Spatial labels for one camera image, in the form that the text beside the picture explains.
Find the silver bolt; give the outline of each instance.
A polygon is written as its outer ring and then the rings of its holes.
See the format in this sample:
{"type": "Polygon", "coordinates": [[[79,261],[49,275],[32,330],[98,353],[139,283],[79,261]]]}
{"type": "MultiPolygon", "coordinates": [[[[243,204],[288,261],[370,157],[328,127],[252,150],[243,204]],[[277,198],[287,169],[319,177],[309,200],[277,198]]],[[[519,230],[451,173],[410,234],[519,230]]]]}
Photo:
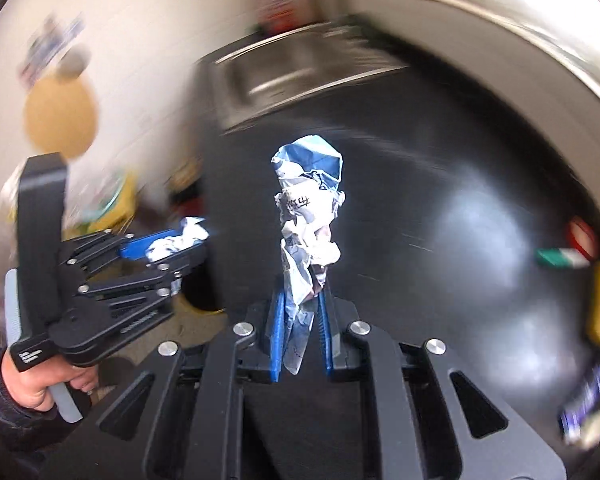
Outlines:
{"type": "Polygon", "coordinates": [[[241,321],[240,323],[236,323],[234,325],[234,334],[239,335],[240,337],[245,337],[251,335],[253,333],[253,325],[251,323],[247,323],[246,321],[241,321]]]}
{"type": "Polygon", "coordinates": [[[429,352],[435,355],[442,355],[446,352],[446,345],[440,339],[429,339],[425,346],[429,352]]]}
{"type": "Polygon", "coordinates": [[[357,335],[367,335],[371,332],[371,325],[365,321],[354,321],[349,325],[349,328],[357,335]]]}
{"type": "Polygon", "coordinates": [[[169,357],[178,351],[178,344],[173,341],[164,341],[158,345],[158,354],[169,357]]]}

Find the dark sleeve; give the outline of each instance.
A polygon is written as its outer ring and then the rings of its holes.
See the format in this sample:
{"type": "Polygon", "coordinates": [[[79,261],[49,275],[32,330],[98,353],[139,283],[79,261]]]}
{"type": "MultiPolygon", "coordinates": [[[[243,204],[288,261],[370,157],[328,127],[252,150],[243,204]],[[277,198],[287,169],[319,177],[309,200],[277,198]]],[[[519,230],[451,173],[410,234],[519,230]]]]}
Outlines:
{"type": "Polygon", "coordinates": [[[21,407],[11,399],[2,380],[4,352],[5,349],[0,348],[0,437],[11,450],[30,449],[30,443],[37,440],[36,435],[54,425],[58,409],[54,406],[48,412],[37,412],[21,407]]]}

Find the kitchen sink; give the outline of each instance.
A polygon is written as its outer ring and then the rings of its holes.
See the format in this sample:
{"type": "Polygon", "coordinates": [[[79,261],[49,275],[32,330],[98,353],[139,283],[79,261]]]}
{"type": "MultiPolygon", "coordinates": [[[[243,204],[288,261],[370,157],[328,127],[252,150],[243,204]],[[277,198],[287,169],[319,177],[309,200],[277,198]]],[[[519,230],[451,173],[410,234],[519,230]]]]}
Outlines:
{"type": "Polygon", "coordinates": [[[226,132],[283,105],[405,65],[325,23],[260,41],[216,61],[214,89],[226,132]]]}

